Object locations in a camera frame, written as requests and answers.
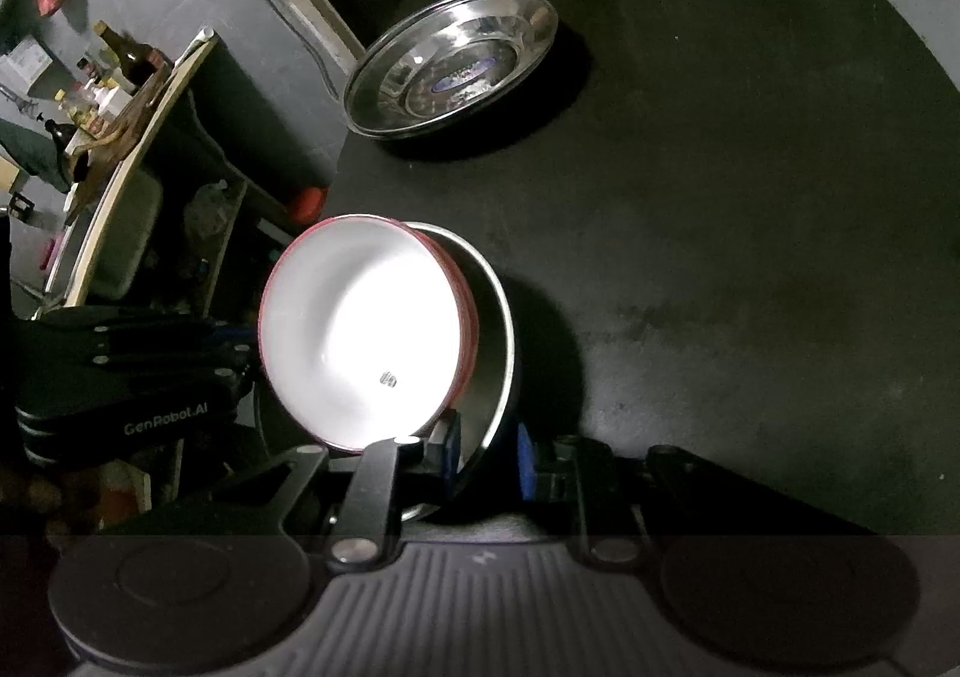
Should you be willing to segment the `deep steel bowl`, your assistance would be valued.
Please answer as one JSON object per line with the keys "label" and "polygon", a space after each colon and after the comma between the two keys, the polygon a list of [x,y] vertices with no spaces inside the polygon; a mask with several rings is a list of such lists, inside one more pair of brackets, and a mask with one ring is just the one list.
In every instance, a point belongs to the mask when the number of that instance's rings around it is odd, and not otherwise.
{"label": "deep steel bowl", "polygon": [[505,285],[480,251],[462,236],[434,223],[409,222],[409,227],[441,248],[459,267],[477,308],[478,342],[475,365],[452,410],[459,417],[459,461],[454,474],[439,480],[427,474],[418,492],[405,492],[410,505],[402,521],[421,519],[470,519],[469,508],[483,498],[500,479],[498,471],[508,425],[508,412],[516,381],[516,328]]}

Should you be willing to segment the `white ceramic bowl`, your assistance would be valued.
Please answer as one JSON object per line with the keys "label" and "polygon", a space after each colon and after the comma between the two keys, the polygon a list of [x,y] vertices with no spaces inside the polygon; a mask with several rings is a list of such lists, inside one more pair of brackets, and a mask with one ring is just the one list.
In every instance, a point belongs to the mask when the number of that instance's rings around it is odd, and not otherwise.
{"label": "white ceramic bowl", "polygon": [[469,383],[478,316],[459,266],[407,223],[316,223],[263,289],[260,360],[278,401],[317,440],[359,453],[425,433]]}

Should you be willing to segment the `steel plate with blue label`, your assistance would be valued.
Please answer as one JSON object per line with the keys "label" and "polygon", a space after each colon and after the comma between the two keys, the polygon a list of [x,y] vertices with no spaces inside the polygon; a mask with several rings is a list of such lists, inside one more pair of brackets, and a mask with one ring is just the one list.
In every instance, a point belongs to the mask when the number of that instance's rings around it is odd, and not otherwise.
{"label": "steel plate with blue label", "polygon": [[382,33],[345,83],[348,128],[377,140],[441,128],[490,105],[544,62],[560,17],[547,0],[442,0]]}

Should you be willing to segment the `red capped jar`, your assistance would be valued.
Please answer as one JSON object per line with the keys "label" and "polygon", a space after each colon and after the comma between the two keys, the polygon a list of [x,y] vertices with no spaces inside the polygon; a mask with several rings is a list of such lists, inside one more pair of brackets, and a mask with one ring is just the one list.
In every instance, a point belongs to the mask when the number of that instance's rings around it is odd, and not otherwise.
{"label": "red capped jar", "polygon": [[298,227],[311,227],[324,211],[327,189],[308,186],[301,189],[295,199],[291,200],[288,217]]}

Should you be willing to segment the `dark glass bottle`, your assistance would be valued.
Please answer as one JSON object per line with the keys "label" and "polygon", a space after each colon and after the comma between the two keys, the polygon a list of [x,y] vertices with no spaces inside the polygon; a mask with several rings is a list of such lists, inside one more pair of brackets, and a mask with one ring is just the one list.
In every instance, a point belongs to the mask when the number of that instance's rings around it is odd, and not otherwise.
{"label": "dark glass bottle", "polygon": [[112,30],[104,20],[98,20],[93,25],[93,32],[116,55],[122,76],[132,83],[135,89],[140,89],[156,72],[169,66],[166,56],[160,50]]}

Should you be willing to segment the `wooden side shelf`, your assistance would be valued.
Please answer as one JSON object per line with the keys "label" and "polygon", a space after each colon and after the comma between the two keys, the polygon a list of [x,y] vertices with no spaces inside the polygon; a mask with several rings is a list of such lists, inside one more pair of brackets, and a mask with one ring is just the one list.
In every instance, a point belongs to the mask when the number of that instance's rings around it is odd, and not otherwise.
{"label": "wooden side shelf", "polygon": [[68,154],[71,167],[86,155],[89,173],[67,193],[64,222],[53,239],[39,313],[85,303],[122,200],[130,193],[140,165],[176,101],[189,90],[190,81],[219,39],[215,28],[202,27],[176,61],[165,62],[149,78],[104,136],[78,144]]}

